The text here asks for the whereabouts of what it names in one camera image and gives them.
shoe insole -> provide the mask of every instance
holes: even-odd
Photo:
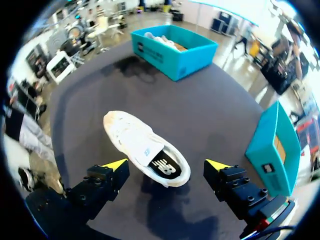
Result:
[[[148,167],[164,179],[175,179],[179,177],[182,172],[180,166],[163,150],[154,157]]]

new balance logo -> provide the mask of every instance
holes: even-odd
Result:
[[[176,169],[165,159],[152,161],[153,165],[158,166],[158,169],[166,175],[170,175],[176,172]]]

pole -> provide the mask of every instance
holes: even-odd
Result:
[[[195,32],[198,31],[198,23],[199,23],[199,18],[200,18],[200,10],[201,10],[201,6],[202,4],[199,3],[199,7],[198,7],[198,14],[196,16],[196,25],[195,25]]]
[[[229,58],[229,55],[230,55],[231,53],[233,53],[233,51],[234,51],[234,45],[235,45],[235,43],[237,42],[237,38],[241,35],[240,32],[241,32],[241,29],[243,28],[244,24],[245,24],[245,19],[244,19],[244,18],[241,18],[241,22],[240,22],[240,25],[239,25],[239,31],[238,31],[237,35],[235,36],[235,38],[234,38],[233,41],[232,41],[231,50],[230,50],[230,52],[228,53],[228,55],[227,55],[227,57],[226,57],[226,59],[225,59],[225,62],[224,62],[224,64],[223,64],[223,66],[222,66],[222,69],[225,68],[225,66],[226,66],[226,64],[227,64],[227,61],[228,61],[228,58]]]

teal box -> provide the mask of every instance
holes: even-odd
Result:
[[[163,35],[184,48],[178,51],[156,40],[145,37],[150,32],[155,37]],[[162,25],[140,29],[131,33],[135,54],[145,59],[171,80],[178,81],[210,64],[218,44],[193,31],[175,26]]]
[[[301,147],[296,131],[277,101],[262,113],[245,152],[271,196],[292,194],[298,175],[300,154]]]

cable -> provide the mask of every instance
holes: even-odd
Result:
[[[295,229],[294,226],[279,226],[279,227],[274,227],[274,228],[271,228],[271,229],[268,229],[268,230],[260,231],[255,235],[252,235],[252,236],[250,236],[248,238],[243,238],[243,239],[245,239],[245,240],[255,240],[255,239],[262,238],[262,237],[264,237],[266,235],[279,232],[281,230],[294,230],[294,229]]]

